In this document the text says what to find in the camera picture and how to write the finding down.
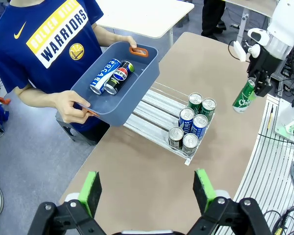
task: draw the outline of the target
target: golden state warriors crest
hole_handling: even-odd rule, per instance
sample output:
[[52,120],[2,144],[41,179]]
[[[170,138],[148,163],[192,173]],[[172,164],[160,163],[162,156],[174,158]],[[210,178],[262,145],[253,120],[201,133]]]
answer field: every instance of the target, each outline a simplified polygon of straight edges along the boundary
[[84,47],[79,43],[75,43],[70,47],[69,52],[72,59],[79,60],[84,55]]

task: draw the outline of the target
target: metal rack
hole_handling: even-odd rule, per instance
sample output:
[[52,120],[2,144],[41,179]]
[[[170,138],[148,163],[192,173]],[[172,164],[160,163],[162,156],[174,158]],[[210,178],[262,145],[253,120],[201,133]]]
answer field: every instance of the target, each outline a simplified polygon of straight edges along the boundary
[[[185,165],[189,165],[203,138],[199,141],[196,152],[190,156],[171,147],[168,140],[169,130],[178,126],[179,113],[187,104],[188,95],[155,83],[137,105],[124,126],[184,158]],[[208,131],[211,121],[208,123],[206,131]]]

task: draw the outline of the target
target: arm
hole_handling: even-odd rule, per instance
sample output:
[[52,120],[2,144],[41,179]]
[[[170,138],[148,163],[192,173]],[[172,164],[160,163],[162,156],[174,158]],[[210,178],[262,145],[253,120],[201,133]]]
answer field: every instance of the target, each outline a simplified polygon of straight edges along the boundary
[[28,106],[56,108],[66,123],[76,122],[83,124],[89,116],[93,116],[85,109],[79,110],[73,108],[74,102],[78,102],[87,107],[90,106],[90,103],[80,97],[75,91],[46,94],[28,84],[23,89],[18,87],[14,88],[14,92]]
[[116,42],[128,42],[133,48],[137,47],[135,40],[131,36],[122,36],[111,33],[103,27],[98,26],[96,23],[92,24],[92,28],[99,45],[102,47],[108,47]]

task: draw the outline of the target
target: gray floor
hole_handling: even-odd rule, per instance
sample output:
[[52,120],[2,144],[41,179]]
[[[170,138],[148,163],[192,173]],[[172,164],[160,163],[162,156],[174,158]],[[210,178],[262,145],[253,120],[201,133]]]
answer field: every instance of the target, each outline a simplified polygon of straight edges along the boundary
[[[173,30],[175,41],[185,31],[201,33],[202,6],[202,0],[195,0],[190,22]],[[229,25],[240,22],[243,12],[232,4],[227,7],[231,11],[226,10],[222,19],[228,29],[217,36],[225,43],[236,39],[237,30]],[[264,20],[257,13],[250,18],[251,27],[262,25]],[[169,49],[167,35],[158,40],[133,36],[140,44],[158,48],[160,58]],[[58,201],[93,147],[72,142],[55,121],[55,110],[28,107],[13,94],[6,97],[12,102],[8,106],[10,118],[4,125],[5,134],[0,138],[0,188],[5,202],[0,215],[0,235],[25,235],[38,205]]]

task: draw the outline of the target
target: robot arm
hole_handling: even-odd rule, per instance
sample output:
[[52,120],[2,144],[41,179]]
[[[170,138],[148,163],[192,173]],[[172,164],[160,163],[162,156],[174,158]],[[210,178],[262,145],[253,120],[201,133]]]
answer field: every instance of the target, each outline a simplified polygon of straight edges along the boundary
[[[281,0],[267,31],[253,28],[248,31],[248,36],[257,42],[252,47],[247,44],[244,46],[251,53],[248,78],[255,81],[255,94],[264,97],[272,88],[271,74],[294,46],[294,0]],[[246,53],[237,41],[234,50],[239,59],[245,61]]]
[[[235,235],[271,235],[255,199],[243,198],[237,203],[217,197],[204,169],[195,171],[193,190],[201,217],[186,235],[212,235],[220,226],[231,227]],[[52,202],[40,204],[27,235],[64,235],[70,229],[77,229],[80,235],[106,235],[94,220],[101,191],[99,173],[89,172],[78,200],[64,202],[58,207]],[[184,234],[172,230],[130,230],[114,235]]]

